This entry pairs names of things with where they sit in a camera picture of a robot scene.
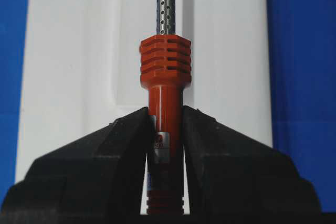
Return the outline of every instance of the small logo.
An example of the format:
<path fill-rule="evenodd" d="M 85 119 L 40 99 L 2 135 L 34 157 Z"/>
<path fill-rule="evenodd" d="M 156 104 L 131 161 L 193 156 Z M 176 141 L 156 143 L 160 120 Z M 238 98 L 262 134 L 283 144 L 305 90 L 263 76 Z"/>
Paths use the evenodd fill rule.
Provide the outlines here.
<path fill-rule="evenodd" d="M 155 136 L 154 148 L 155 149 L 161 149 L 161 148 L 163 148 L 163 136 L 162 135 L 157 134 Z"/>

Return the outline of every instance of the horizontal groove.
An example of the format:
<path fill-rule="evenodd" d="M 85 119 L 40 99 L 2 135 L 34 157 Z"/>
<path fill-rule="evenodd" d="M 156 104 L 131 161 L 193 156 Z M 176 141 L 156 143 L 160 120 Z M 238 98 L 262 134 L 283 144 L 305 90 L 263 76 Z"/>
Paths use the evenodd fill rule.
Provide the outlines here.
<path fill-rule="evenodd" d="M 153 58 L 150 58 L 148 60 L 145 60 L 141 63 L 141 65 L 147 65 L 148 63 L 151 63 L 153 61 L 156 61 L 156 60 L 164 60 L 164 58 L 162 56 L 157 56 L 157 57 L 153 57 Z"/>
<path fill-rule="evenodd" d="M 189 48 L 189 45 L 188 45 L 188 44 L 183 43 L 182 41 L 180 41 L 180 40 L 178 40 L 178 39 L 168 39 L 167 42 L 168 42 L 168 43 L 176 43 L 176 44 L 179 44 L 179 45 L 181 45 L 181 46 L 183 46 L 183 47 L 187 47 L 187 48 Z"/>
<path fill-rule="evenodd" d="M 149 55 L 153 52 L 157 52 L 157 51 L 164 51 L 164 48 L 158 48 L 158 47 L 155 47 L 147 52 L 143 52 L 142 55 Z"/>
<path fill-rule="evenodd" d="M 168 52 L 179 52 L 180 54 L 184 55 L 184 56 L 189 56 L 189 54 L 187 54 L 186 52 L 184 52 L 183 50 L 179 49 L 179 48 L 167 48 Z"/>
<path fill-rule="evenodd" d="M 187 70 L 184 70 L 183 68 L 179 68 L 179 67 L 172 67 L 172 66 L 168 66 L 167 70 L 177 70 L 177 71 L 181 71 L 183 73 L 189 73 Z"/>
<path fill-rule="evenodd" d="M 174 204 L 171 204 L 171 203 L 167 203 L 167 204 L 160 204 L 160 205 L 157 205 L 157 204 L 153 204 L 153 203 L 148 203 L 147 201 L 147 204 L 148 206 L 150 205 L 151 209 L 157 209 L 157 210 L 179 210 L 179 209 L 182 209 L 183 208 L 183 205 L 184 203 L 181 203 L 181 202 L 174 202 Z"/>
<path fill-rule="evenodd" d="M 141 46 L 143 47 L 148 47 L 152 44 L 155 44 L 155 43 L 158 43 L 158 42 L 164 42 L 164 39 L 154 39 L 154 40 L 151 40 L 149 42 L 147 42 L 146 44 L 142 44 Z"/>
<path fill-rule="evenodd" d="M 189 62 L 185 61 L 185 60 L 181 60 L 177 57 L 168 57 L 167 58 L 168 61 L 177 61 L 177 62 L 180 62 L 182 64 L 185 64 L 185 65 L 188 65 L 189 66 Z"/>
<path fill-rule="evenodd" d="M 148 205 L 163 205 L 163 204 L 170 204 L 170 203 L 174 203 L 176 205 L 180 204 L 183 205 L 184 201 L 181 200 L 180 198 L 151 198 L 149 200 L 147 200 L 147 204 Z"/>
<path fill-rule="evenodd" d="M 157 70 L 157 69 L 164 69 L 164 67 L 163 66 L 153 66 L 153 67 L 150 67 L 150 68 L 147 68 L 147 69 L 141 71 L 141 73 L 142 74 L 143 73 L 148 73 L 148 72 L 150 72 L 152 70 Z"/>

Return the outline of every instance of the orange plastic grip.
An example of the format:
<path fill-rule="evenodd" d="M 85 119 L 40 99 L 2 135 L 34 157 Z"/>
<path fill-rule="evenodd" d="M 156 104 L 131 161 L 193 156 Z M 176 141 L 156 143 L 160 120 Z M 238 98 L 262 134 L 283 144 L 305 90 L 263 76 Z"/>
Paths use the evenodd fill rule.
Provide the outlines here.
<path fill-rule="evenodd" d="M 183 213 L 182 93 L 191 83 L 191 42 L 155 35 L 141 42 L 142 87 L 157 131 L 148 153 L 148 214 Z"/>

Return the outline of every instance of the label sticker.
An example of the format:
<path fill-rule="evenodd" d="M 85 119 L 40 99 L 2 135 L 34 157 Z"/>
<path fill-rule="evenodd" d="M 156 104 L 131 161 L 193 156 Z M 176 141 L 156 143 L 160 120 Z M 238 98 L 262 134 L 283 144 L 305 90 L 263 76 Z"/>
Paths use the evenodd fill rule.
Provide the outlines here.
<path fill-rule="evenodd" d="M 154 163 L 168 164 L 170 161 L 170 136 L 168 132 L 158 132 L 154 140 Z"/>
<path fill-rule="evenodd" d="M 153 173 L 147 173 L 147 190 L 170 190 L 169 187 L 169 173 L 167 170 L 163 170 Z"/>

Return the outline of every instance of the metal shaft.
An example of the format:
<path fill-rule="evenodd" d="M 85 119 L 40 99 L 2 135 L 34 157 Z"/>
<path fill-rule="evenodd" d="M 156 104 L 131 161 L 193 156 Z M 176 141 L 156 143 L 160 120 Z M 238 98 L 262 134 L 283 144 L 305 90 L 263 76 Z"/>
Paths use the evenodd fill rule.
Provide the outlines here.
<path fill-rule="evenodd" d="M 175 34 L 175 0 L 157 0 L 156 33 Z"/>

